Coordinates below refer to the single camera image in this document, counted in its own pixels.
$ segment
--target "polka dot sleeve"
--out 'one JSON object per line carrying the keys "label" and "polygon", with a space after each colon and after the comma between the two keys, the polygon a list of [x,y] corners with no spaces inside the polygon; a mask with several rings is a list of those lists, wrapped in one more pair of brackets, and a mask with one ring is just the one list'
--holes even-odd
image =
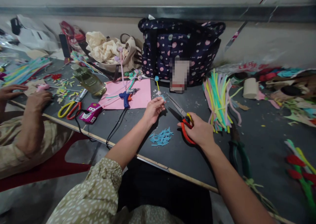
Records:
{"label": "polka dot sleeve", "polygon": [[110,223],[118,208],[120,165],[102,158],[60,201],[47,223]]}

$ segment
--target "navy polka dot bag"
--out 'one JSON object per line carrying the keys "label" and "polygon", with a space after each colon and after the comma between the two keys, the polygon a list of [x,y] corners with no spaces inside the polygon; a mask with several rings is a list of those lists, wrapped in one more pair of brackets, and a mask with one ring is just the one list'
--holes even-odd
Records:
{"label": "navy polka dot bag", "polygon": [[138,23],[144,35],[143,73],[151,78],[170,80],[169,63],[175,58],[191,60],[188,84],[196,85],[210,70],[225,30],[223,22],[186,21],[172,18],[142,19]]}

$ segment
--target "khaki pants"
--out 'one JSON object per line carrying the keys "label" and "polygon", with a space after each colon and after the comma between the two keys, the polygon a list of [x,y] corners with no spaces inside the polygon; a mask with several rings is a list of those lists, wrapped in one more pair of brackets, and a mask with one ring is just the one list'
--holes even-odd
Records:
{"label": "khaki pants", "polygon": [[32,169],[52,157],[68,141],[73,131],[53,121],[44,121],[40,150],[29,159],[16,147],[22,116],[0,124],[0,179]]}

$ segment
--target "scissors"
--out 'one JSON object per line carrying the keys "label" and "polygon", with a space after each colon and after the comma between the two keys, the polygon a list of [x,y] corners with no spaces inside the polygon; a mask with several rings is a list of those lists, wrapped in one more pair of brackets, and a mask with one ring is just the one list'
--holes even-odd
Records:
{"label": "scissors", "polygon": [[175,108],[179,111],[179,113],[181,114],[182,116],[182,122],[181,122],[181,128],[182,128],[182,132],[183,132],[183,135],[185,137],[185,139],[191,143],[191,144],[194,144],[196,145],[196,143],[191,140],[189,138],[189,136],[187,135],[187,132],[185,131],[185,127],[184,125],[188,126],[189,129],[192,129],[194,124],[193,124],[193,120],[191,118],[191,115],[189,113],[186,113],[181,107],[180,105],[167,93],[167,96],[170,98],[172,104],[175,106]]}
{"label": "scissors", "polygon": [[237,150],[240,154],[241,163],[243,167],[243,175],[248,179],[251,179],[251,170],[250,170],[250,161],[244,150],[245,145],[240,141],[240,136],[235,124],[232,124],[231,129],[231,141],[229,144],[229,161],[231,165],[238,172],[238,164],[237,164]]}
{"label": "scissors", "polygon": [[82,102],[81,102],[81,100],[82,100],[82,98],[87,94],[87,92],[88,92],[88,91],[87,91],[86,89],[84,89],[83,92],[76,98],[75,101],[71,101],[71,102],[69,102],[68,104],[66,104],[66,105],[64,105],[63,107],[61,107],[60,110],[58,111],[58,117],[59,117],[59,118],[63,118],[63,117],[65,117],[65,116],[67,115],[67,119],[68,119],[68,120],[73,120],[73,119],[75,118],[76,114],[75,114],[74,116],[72,116],[72,117],[71,117],[71,115],[73,114],[73,112],[76,110],[77,107],[79,107],[79,110],[81,110],[81,108],[82,108]]}

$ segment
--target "red stool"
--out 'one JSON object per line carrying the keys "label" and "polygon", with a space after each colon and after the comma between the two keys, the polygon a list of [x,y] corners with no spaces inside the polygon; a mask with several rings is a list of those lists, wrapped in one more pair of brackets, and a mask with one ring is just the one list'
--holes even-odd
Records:
{"label": "red stool", "polygon": [[68,142],[44,163],[23,173],[15,174],[0,180],[0,192],[29,183],[49,180],[61,176],[72,175],[90,170],[89,164],[69,163],[65,155],[76,141],[88,139],[87,136],[75,132]]}

